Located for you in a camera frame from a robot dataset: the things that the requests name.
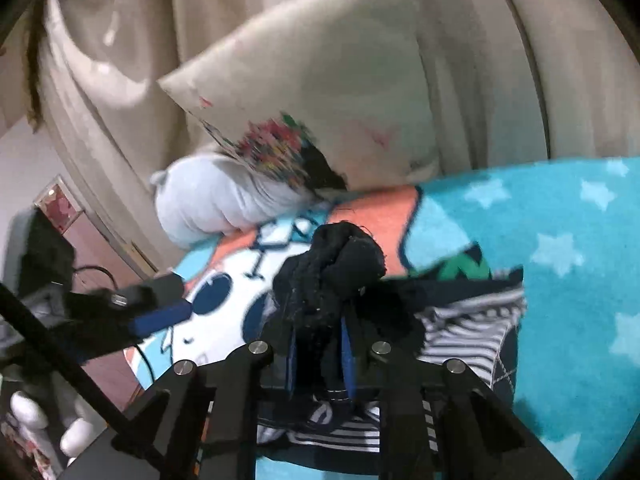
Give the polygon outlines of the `striped navy toddler pants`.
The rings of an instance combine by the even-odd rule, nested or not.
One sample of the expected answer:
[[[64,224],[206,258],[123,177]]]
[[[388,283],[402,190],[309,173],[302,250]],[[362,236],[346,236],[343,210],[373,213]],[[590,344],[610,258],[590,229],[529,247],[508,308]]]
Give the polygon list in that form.
[[[322,226],[245,319],[248,339],[273,346],[288,395],[259,408],[257,440],[378,450],[378,402],[355,396],[360,334],[430,364],[459,359],[512,403],[526,309],[523,269],[491,270],[477,244],[391,278],[371,235],[346,221]]]

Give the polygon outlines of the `teal cartoon fleece blanket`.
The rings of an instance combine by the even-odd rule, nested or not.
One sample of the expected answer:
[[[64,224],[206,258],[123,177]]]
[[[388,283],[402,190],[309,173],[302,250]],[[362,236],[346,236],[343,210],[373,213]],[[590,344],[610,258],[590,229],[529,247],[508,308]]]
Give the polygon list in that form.
[[[273,277],[325,223],[348,221],[407,283],[524,276],[505,292],[440,300],[421,358],[464,361],[576,479],[608,476],[639,430],[639,163],[570,160],[398,188],[213,237],[177,266],[192,316],[130,348],[143,387],[180,360],[208,364],[254,339]]]

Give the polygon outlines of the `beige floral print pillow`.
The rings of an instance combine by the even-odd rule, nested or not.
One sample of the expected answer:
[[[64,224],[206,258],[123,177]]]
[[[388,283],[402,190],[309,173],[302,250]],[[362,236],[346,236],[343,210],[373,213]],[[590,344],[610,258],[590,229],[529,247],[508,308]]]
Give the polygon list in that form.
[[[219,151],[293,188],[365,191],[438,174],[413,0],[290,0],[160,86]]]

